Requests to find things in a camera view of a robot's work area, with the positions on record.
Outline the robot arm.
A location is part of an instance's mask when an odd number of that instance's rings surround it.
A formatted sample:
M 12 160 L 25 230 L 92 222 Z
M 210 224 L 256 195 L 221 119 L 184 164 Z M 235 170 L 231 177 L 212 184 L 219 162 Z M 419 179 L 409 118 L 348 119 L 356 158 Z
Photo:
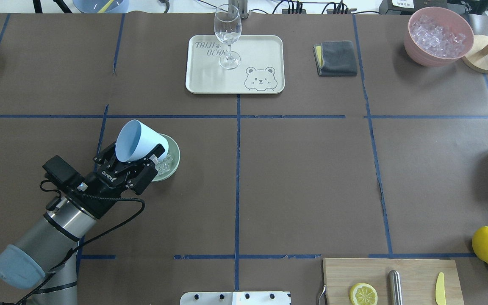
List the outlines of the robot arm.
M 122 197 L 126 190 L 141 195 L 158 174 L 155 166 L 164 160 L 168 144 L 147 149 L 135 161 L 116 158 L 116 142 L 94 157 L 99 167 L 82 176 L 63 158 L 55 155 L 43 164 L 45 182 L 54 185 L 54 197 L 43 217 L 0 254 L 0 278 L 29 293 L 18 305 L 75 305 L 76 253 L 99 238 L 124 226 L 146 206 L 138 197 Z M 81 238 L 117 202 L 139 202 L 141 208 L 130 218 L 97 236 Z

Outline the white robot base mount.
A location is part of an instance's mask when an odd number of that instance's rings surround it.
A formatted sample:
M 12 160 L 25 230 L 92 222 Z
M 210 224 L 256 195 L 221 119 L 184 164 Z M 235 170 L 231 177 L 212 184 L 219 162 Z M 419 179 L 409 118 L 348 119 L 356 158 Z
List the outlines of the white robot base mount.
M 291 305 L 286 291 L 217 291 L 188 292 L 180 298 L 180 305 Z

